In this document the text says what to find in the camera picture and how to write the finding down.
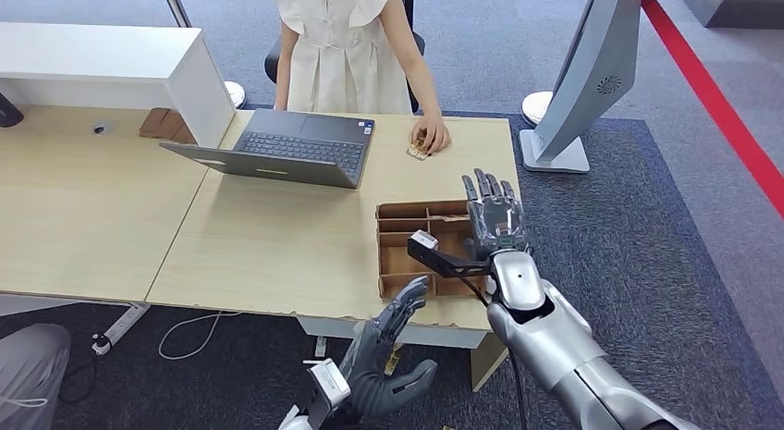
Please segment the person's left hand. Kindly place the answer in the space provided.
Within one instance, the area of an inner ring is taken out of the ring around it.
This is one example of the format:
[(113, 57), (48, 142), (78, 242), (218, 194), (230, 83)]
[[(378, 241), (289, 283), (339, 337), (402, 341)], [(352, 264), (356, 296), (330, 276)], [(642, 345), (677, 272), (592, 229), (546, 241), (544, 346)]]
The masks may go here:
[(452, 143), (452, 136), (441, 116), (420, 116), (410, 133), (410, 146), (420, 155), (444, 151)]

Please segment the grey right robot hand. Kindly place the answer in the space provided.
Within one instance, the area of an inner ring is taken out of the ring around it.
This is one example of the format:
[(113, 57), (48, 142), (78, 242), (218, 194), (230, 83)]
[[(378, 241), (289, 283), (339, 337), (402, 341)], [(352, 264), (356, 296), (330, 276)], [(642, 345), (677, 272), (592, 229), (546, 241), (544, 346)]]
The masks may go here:
[(461, 177), (472, 226), (472, 238), (464, 244), (469, 256), (484, 261), (505, 250), (527, 252), (529, 241), (523, 227), (521, 200), (512, 185), (481, 168), (474, 168), (473, 173), (475, 178)]

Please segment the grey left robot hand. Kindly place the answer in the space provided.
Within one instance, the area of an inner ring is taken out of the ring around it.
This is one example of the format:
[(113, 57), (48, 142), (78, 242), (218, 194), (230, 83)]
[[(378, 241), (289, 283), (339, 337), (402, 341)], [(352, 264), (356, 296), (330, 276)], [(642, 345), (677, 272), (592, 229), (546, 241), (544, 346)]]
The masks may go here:
[(409, 373), (387, 375), (386, 364), (398, 336), (426, 304), (428, 277), (417, 276), (375, 317), (363, 322), (340, 365), (348, 381), (349, 408), (360, 417), (378, 418), (422, 396), (432, 385), (437, 362), (426, 359)]

